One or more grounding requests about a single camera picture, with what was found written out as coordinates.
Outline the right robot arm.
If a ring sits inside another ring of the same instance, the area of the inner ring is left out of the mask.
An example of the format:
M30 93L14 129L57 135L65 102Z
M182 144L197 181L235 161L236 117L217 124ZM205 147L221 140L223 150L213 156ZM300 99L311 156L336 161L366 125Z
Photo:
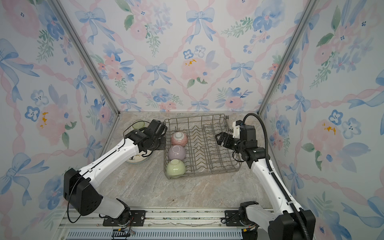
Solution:
M278 176L267 149L260 147L256 130L250 125L235 125L233 135L216 134L219 146L240 154L250 170L262 183L273 211L267 211L255 201L241 203L238 209L239 222L246 226L245 232L265 230L271 240L311 240L314 236L316 218L310 210L304 210L292 197Z

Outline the green glass tumbler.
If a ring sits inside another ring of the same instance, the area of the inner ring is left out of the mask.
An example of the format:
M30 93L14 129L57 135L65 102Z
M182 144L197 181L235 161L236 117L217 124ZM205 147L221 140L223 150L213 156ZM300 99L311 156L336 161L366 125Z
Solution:
M133 129L139 130L141 128L144 128L148 125L147 121L144 120L137 120L135 123L133 123Z

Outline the aluminium right corner post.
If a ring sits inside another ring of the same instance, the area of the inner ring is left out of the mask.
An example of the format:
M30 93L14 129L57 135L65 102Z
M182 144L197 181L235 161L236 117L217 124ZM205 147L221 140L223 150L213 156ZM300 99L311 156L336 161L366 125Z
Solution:
M285 70L285 67L288 65L294 51L296 50L296 47L298 45L298 41L300 40L301 36L303 35L303 32L305 31L304 28L308 25L310 18L314 14L314 11L316 9L316 6L318 4L318 1L316 0L310 0L308 1L306 7L304 8L303 14L300 18L299 24L295 28L295 31L292 35L292 39L287 45L287 48L283 54L282 61L280 63L280 66L277 69L277 72L275 73L274 77L272 78L271 83L269 84L269 87L267 88L266 94L263 98L263 101L257 110L257 113L259 115L262 115L263 112L266 110L268 102L273 95L274 89L277 86L277 84L280 81L280 77L283 74L283 71Z

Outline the aluminium corner post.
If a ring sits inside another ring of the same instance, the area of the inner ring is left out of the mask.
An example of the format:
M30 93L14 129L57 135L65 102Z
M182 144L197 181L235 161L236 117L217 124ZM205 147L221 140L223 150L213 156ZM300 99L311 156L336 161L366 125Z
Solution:
M310 18L314 14L314 11L316 9L316 6L318 4L318 1L316 0L310 0L308 1L306 7L304 8L303 14L300 18L299 24L295 28L295 31L292 35L292 39L287 45L287 48L283 54L282 61L280 63L280 66L277 69L277 72L275 73L274 77L272 78L271 83L269 84L269 87L267 88L266 94L263 98L263 101L257 110L257 113L259 115L262 115L263 112L266 110L268 102L273 95L274 89L277 86L277 84L280 81L280 77L283 74L283 71L285 70L285 67L288 65L294 51L296 50L296 47L298 45L298 41L300 40L301 36L303 35L303 32L305 31L304 28L308 25Z
M105 96L107 103L111 106L112 111L118 116L120 114L120 111L118 110L115 101L113 100L111 94L109 93L106 84L101 79L99 72L97 71L97 68L92 61L90 54L88 53L87 49L82 43L80 36L77 33L69 16L67 15L63 5L61 4L60 1L57 1L57 0L48 1L48 3L52 8L53 12L57 15L60 23L63 25L63 28L65 29L67 34L70 36L71 40L73 41L77 52L79 53L86 68L89 70L92 77L94 78L94 81L96 82L101 93Z

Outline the pink patterned bowl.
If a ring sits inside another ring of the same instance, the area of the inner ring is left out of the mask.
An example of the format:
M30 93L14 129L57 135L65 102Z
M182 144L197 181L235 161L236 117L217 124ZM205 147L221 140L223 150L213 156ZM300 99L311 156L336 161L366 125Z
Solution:
M184 132L175 132L171 137L172 145L180 145L185 147L188 143L188 136Z

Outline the cream flamingo plate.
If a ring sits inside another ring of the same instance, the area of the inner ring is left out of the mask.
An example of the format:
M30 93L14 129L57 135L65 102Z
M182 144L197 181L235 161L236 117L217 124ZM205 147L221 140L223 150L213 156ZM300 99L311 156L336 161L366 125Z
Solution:
M137 155L126 160L129 164L140 164L150 158L152 151L140 152Z

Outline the aluminium left corner post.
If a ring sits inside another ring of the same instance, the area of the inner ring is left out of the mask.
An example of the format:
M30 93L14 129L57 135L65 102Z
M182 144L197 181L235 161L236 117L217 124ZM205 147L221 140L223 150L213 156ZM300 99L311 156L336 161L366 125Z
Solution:
M99 72L97 71L97 68L92 61L90 54L88 53L87 49L82 43L80 36L77 33L69 16L67 15L63 5L61 4L60 1L57 1L57 0L48 1L48 3L52 8L53 12L57 15L60 23L63 25L63 28L65 29L67 34L70 36L71 40L73 41L77 52L79 53L86 68L89 70L92 77L94 78L94 81L96 82L101 93L105 96L107 103L111 106L112 111L118 116L120 114L120 111L118 110L115 101L113 100L111 94L109 93L106 84L101 79Z

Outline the green ceramic bowl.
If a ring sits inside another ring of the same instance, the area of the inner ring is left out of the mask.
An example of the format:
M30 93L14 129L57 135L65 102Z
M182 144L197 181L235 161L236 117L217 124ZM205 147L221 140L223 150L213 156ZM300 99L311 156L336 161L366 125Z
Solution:
M186 172L186 166L182 160L173 159L171 160L166 168L168 177L180 177Z

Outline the lilac ceramic bowl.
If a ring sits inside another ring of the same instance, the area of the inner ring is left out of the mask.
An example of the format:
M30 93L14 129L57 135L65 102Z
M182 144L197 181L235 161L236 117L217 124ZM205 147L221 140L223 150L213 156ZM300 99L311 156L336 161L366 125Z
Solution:
M169 160L181 160L183 161L187 156L186 150L181 145L172 145L168 151Z

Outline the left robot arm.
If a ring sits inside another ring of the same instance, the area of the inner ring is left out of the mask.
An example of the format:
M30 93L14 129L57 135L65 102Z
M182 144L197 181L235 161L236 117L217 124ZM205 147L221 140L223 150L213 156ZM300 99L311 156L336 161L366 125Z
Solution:
M130 207L121 200L102 196L97 188L129 158L163 150L166 132L166 125L158 120L139 130L126 129L120 142L100 158L79 170L66 171L63 196L68 205L81 216L96 213L126 223L130 219Z

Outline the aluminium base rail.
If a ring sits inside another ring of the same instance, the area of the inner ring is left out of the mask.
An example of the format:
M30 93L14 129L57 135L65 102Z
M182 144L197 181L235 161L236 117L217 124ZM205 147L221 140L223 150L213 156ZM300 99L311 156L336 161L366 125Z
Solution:
M125 227L98 214L71 224L63 218L55 240L268 240L262 227L244 226L238 209L134 208Z

